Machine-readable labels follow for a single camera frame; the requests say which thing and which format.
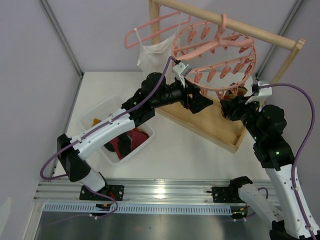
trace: hanging white fabric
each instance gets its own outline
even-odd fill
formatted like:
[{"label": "hanging white fabric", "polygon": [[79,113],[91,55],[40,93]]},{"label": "hanging white fabric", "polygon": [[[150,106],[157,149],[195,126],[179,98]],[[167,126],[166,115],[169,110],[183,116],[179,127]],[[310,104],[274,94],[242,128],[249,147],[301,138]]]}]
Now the hanging white fabric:
[{"label": "hanging white fabric", "polygon": [[[139,36],[138,30],[136,28],[134,29],[136,37],[140,42],[140,55],[136,65],[142,70],[144,78],[146,78],[150,73],[162,73],[164,71],[167,60],[171,56],[173,42],[177,36],[177,33],[179,33],[181,14],[182,13],[180,13],[178,18],[179,24],[176,32],[166,40],[154,45],[144,46]],[[172,65],[170,64],[165,74],[166,82],[172,83],[174,81],[174,77],[175,76],[172,72]]]}]

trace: white table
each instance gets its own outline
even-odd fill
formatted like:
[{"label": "white table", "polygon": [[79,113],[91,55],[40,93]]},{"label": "white table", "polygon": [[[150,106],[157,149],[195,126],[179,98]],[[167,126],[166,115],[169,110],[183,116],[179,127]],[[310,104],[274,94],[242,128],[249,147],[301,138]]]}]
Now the white table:
[{"label": "white table", "polygon": [[[141,72],[86,72],[66,134],[71,137],[81,132],[80,116],[106,98],[132,97],[143,80]],[[149,123],[155,129],[154,139],[124,164],[112,166],[98,151],[88,163],[105,178],[230,180],[248,176],[269,180],[254,155],[254,140],[248,133],[232,154],[158,113]],[[55,175],[63,173],[58,163]]]}]

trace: gray floor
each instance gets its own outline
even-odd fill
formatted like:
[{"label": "gray floor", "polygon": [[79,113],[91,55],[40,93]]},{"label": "gray floor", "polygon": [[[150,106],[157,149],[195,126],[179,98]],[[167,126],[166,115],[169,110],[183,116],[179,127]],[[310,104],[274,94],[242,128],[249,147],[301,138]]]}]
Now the gray floor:
[{"label": "gray floor", "polygon": [[94,220],[66,212],[44,212],[36,240],[268,240],[257,217],[233,222],[228,216],[113,214]]}]

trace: white plastic bin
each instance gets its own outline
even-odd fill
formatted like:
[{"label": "white plastic bin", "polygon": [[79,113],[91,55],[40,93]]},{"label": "white plastic bin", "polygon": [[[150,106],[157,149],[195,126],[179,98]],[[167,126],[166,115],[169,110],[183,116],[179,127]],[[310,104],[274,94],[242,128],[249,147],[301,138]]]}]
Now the white plastic bin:
[{"label": "white plastic bin", "polygon": [[[94,123],[94,119],[99,119],[101,121],[108,118],[112,115],[116,110],[118,110],[124,101],[119,96],[112,96],[103,102],[99,103],[90,111],[83,114],[78,123],[82,127],[83,130],[88,130],[92,127]],[[128,161],[133,155],[135,155],[138,151],[140,151],[144,146],[146,146],[154,137],[155,131],[154,129],[146,122],[138,127],[145,133],[148,134],[149,138],[144,141],[140,146],[138,146],[135,150],[133,150],[130,154],[125,156],[123,159],[119,159],[118,155],[115,152],[111,152],[107,150],[104,146],[99,148],[99,152],[102,156],[113,166],[117,166],[123,164]]]}]

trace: wooden frame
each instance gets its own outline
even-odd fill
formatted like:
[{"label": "wooden frame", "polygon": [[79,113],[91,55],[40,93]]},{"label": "wooden frame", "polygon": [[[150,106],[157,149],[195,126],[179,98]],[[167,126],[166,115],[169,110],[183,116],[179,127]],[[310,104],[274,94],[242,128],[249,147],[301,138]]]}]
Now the wooden frame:
[{"label": "wooden frame", "polygon": [[[221,15],[176,0],[149,0],[150,20],[159,16],[160,5],[217,25],[222,24]],[[304,38],[295,41],[230,18],[228,18],[226,28],[290,51],[290,54],[271,80],[272,84],[279,82],[306,42]],[[159,29],[160,24],[151,26],[152,33],[159,31]],[[152,44],[159,42],[159,37],[152,39]],[[247,132],[241,122],[231,122],[221,116],[221,105],[218,101],[214,101],[212,106],[194,115],[185,111],[177,103],[162,107],[157,112],[232,153],[238,150]]]}]

